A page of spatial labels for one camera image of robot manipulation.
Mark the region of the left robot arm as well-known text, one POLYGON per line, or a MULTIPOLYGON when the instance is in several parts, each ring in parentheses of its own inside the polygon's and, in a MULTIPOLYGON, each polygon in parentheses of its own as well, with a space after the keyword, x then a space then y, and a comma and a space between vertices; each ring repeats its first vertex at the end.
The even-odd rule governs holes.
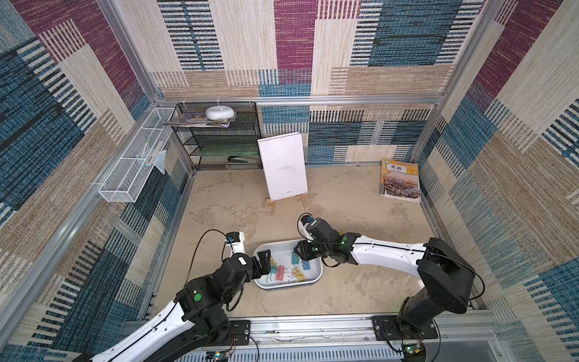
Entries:
POLYGON ((271 271, 271 252, 235 253, 212 274, 191 279, 174 300, 138 330, 99 354, 76 361, 173 361, 209 344, 223 344, 231 323, 224 306, 244 285, 271 271))

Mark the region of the pink binder clip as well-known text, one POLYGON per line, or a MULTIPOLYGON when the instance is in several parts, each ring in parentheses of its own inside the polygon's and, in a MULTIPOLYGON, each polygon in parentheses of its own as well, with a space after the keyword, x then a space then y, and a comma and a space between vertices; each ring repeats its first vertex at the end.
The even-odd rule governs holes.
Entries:
POLYGON ((279 265, 276 269, 276 281, 283 281, 285 276, 286 268, 283 265, 279 265))

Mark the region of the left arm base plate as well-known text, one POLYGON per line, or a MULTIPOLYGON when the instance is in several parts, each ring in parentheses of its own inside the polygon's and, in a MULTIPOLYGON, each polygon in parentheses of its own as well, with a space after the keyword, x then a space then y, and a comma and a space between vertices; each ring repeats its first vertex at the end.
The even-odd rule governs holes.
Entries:
POLYGON ((250 344, 251 321, 250 320, 233 320, 226 338, 221 343, 223 346, 247 346, 250 344))

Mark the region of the magazine on shelf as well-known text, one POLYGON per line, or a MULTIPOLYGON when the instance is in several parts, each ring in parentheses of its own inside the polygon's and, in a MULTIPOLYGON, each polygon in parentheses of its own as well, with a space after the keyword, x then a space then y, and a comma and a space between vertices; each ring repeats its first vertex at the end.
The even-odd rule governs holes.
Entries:
POLYGON ((163 125, 180 128, 228 128, 236 118, 236 113, 228 119, 218 120, 208 119, 205 113, 183 113, 173 115, 163 125))

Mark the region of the white plastic storage box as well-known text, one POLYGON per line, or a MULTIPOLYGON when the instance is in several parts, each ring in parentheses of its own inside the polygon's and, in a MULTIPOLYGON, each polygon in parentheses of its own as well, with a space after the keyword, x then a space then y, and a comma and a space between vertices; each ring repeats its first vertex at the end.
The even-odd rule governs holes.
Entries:
POLYGON ((302 260, 294 251, 298 243, 299 240, 277 241, 257 247, 254 256, 264 250, 271 252, 271 271, 255 280, 257 287, 274 290, 314 284, 321 279, 324 271, 321 259, 302 260))

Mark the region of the yellow textbook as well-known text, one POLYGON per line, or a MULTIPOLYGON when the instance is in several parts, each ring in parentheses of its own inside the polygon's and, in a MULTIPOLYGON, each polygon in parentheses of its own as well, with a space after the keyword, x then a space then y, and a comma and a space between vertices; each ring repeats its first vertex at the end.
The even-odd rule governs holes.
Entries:
POLYGON ((419 203, 422 198, 419 165, 383 158, 380 195, 399 201, 419 203))

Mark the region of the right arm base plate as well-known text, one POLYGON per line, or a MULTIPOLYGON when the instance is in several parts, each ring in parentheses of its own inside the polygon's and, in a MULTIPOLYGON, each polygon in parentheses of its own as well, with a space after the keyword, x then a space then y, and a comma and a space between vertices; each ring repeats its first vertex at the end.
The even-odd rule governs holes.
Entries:
POLYGON ((396 315, 373 315, 370 318, 373 332, 378 341, 438 339, 439 333, 433 321, 425 326, 415 328, 406 324, 398 324, 396 315))

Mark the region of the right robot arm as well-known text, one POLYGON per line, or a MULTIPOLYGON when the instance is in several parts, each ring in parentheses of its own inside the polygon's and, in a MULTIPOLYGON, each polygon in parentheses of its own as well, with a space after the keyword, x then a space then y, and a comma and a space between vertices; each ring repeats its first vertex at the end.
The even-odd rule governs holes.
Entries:
POLYGON ((339 265, 377 265, 420 279, 423 288, 407 297, 395 319, 380 330, 394 329, 399 337, 418 339, 435 330, 434 318, 443 312, 464 314, 476 272, 440 238, 424 244, 380 241, 359 233, 340 234, 327 221, 301 216, 297 229, 302 241, 294 248, 304 261, 331 258, 339 265))

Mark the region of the white board on easel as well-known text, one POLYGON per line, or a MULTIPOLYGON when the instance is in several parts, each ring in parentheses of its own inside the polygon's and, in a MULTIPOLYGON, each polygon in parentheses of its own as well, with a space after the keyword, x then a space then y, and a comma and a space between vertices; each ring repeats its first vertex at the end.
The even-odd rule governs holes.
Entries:
POLYGON ((308 193, 302 135, 299 132, 258 140, 262 168, 273 202, 308 193))

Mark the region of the black stapler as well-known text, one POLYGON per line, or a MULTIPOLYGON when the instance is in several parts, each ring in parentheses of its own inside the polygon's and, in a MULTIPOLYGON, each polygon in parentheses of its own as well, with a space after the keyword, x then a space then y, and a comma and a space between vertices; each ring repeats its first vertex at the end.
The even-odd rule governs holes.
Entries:
POLYGON ((258 160, 255 158, 230 156, 230 157, 228 157, 228 163, 231 163, 231 164, 257 164, 258 160))

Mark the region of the teal binder clip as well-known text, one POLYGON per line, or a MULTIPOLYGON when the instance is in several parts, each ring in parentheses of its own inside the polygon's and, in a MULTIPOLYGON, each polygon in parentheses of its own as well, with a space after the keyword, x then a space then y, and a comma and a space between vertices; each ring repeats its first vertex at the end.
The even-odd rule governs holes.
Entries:
POLYGON ((298 265, 300 263, 300 258, 294 251, 292 252, 291 262, 293 265, 298 265))

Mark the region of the white round device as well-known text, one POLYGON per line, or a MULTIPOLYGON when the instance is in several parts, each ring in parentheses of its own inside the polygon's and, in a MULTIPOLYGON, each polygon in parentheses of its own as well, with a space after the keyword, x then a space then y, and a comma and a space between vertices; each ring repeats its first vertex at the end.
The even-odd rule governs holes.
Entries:
POLYGON ((217 105, 207 108, 205 115, 211 121, 223 121, 233 119, 235 110, 230 106, 217 105))

